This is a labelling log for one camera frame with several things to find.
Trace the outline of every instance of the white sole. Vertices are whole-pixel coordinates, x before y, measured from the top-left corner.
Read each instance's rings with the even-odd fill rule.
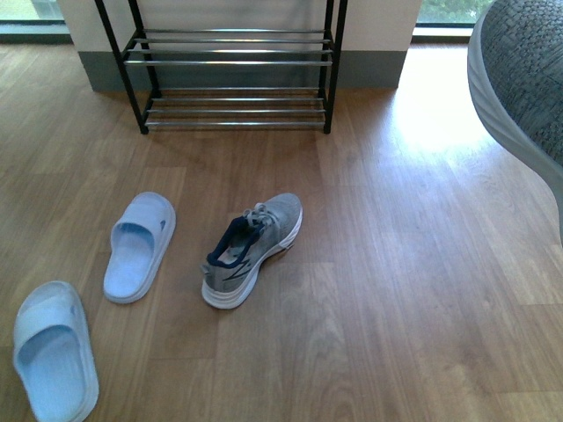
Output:
[[[266,252],[262,256],[262,258],[260,258],[256,262],[256,264],[254,264],[254,267],[250,270],[245,280],[236,290],[233,290],[229,293],[216,292],[211,287],[209,287],[204,280],[201,286],[201,295],[203,296],[205,302],[218,309],[234,309],[237,306],[240,306],[254,289],[254,285],[256,284],[256,280],[258,279],[258,272],[260,270],[262,262],[278,252],[289,249],[293,245],[294,241],[296,240],[297,233],[299,233],[299,230],[301,228],[302,221],[303,210],[301,209],[297,223],[291,230],[291,232],[277,245]]]

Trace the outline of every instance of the sneaker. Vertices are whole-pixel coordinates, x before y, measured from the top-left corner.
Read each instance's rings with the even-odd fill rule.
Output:
[[[301,201],[282,193],[235,218],[201,266],[205,278],[201,294],[219,309],[233,309],[248,297],[260,265],[293,245],[303,219]]]

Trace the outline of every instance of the shoe rack shelf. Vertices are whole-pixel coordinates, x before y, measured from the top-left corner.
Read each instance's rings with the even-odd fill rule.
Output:
[[[330,133],[347,0],[340,0],[338,7],[334,0],[326,0],[324,27],[305,30],[148,29],[137,0],[128,0],[135,32],[123,50],[104,0],[95,2],[141,133],[153,127],[322,128]],[[146,68],[151,85],[143,109],[131,82],[130,70],[137,67]],[[273,76],[308,68],[318,84],[229,86],[229,81],[222,81],[211,86],[163,87],[159,74],[170,67],[201,72],[265,70]]]

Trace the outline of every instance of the slipper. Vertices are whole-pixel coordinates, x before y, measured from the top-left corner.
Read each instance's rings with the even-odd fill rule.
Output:
[[[98,401],[98,376],[77,291],[64,281],[37,287],[14,328],[14,367],[39,421],[83,421]]]
[[[112,229],[104,278],[111,302],[131,303],[149,291],[176,227],[172,204],[158,193],[137,195]]]

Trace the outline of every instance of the glass window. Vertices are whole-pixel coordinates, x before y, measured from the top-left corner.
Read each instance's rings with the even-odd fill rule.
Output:
[[[62,20],[56,0],[0,0],[0,21]]]
[[[492,0],[422,0],[420,26],[473,25]]]

